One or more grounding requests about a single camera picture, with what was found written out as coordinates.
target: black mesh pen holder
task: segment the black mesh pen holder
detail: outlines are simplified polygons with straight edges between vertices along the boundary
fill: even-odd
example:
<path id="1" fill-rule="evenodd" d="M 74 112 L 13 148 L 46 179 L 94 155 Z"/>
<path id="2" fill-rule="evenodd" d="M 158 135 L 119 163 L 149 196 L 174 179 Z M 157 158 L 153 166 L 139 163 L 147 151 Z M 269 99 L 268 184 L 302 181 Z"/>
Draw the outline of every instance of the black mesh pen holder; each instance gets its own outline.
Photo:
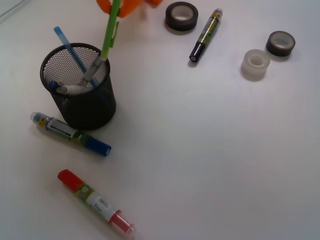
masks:
<path id="1" fill-rule="evenodd" d="M 85 43 L 71 43 L 71 45 L 86 68 L 89 68 L 101 52 L 98 48 Z M 76 95 L 61 94 L 49 85 L 51 81 L 56 81 L 60 85 L 76 86 L 82 76 L 83 72 L 65 46 L 60 46 L 50 52 L 41 65 L 41 82 L 51 93 L 64 120 L 75 129 L 98 129 L 109 122 L 116 111 L 108 60 L 100 66 L 93 76 L 98 81 L 98 86 L 88 92 Z"/>

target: dark tape roll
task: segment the dark tape roll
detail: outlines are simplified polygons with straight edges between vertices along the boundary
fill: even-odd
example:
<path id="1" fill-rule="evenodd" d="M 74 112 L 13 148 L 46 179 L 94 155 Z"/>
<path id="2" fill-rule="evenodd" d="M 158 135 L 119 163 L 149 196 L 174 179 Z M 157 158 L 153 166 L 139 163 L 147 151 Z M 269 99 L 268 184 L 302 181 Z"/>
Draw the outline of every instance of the dark tape roll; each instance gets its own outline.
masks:
<path id="1" fill-rule="evenodd" d="M 177 31 L 188 31 L 197 25 L 198 10 L 191 3 L 177 1 L 170 4 L 165 10 L 166 24 Z"/>
<path id="2" fill-rule="evenodd" d="M 291 54 L 295 45 L 296 41 L 289 33 L 285 31 L 275 31 L 270 34 L 265 47 L 271 54 L 278 57 L 285 57 Z"/>

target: orange object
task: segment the orange object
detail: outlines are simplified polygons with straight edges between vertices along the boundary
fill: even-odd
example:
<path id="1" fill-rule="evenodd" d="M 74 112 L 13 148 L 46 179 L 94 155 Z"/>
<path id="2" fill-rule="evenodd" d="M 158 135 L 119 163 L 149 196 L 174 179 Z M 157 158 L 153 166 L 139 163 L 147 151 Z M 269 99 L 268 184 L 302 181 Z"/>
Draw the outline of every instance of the orange object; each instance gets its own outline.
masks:
<path id="1" fill-rule="evenodd" d="M 138 5 L 142 3 L 143 0 L 122 0 L 122 6 L 120 8 L 118 17 L 124 18 L 129 15 L 133 10 L 135 10 Z M 146 0 L 146 2 L 158 5 L 162 0 Z M 111 3 L 110 0 L 96 0 L 99 7 L 107 14 L 110 14 Z"/>

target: red highlighter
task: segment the red highlighter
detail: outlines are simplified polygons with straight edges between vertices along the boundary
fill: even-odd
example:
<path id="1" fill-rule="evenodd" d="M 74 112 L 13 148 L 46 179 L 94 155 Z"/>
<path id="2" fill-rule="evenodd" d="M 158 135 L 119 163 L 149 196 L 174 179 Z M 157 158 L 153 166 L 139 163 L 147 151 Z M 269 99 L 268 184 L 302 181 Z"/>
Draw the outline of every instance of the red highlighter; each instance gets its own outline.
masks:
<path id="1" fill-rule="evenodd" d="M 119 233 L 129 239 L 134 237 L 136 227 L 124 218 L 119 208 L 106 201 L 105 198 L 92 187 L 68 169 L 59 172 L 58 179 L 67 185 L 78 198 L 89 205 L 94 212 L 98 213 Z"/>

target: clear tape roll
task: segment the clear tape roll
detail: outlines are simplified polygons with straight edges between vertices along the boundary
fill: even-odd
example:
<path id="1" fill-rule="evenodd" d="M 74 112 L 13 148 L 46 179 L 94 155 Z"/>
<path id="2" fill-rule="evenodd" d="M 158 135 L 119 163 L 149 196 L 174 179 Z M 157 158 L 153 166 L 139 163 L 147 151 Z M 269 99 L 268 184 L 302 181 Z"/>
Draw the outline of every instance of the clear tape roll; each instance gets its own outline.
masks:
<path id="1" fill-rule="evenodd" d="M 243 58 L 241 68 L 243 73 L 253 78 L 261 78 L 270 64 L 268 55 L 259 49 L 248 51 Z"/>

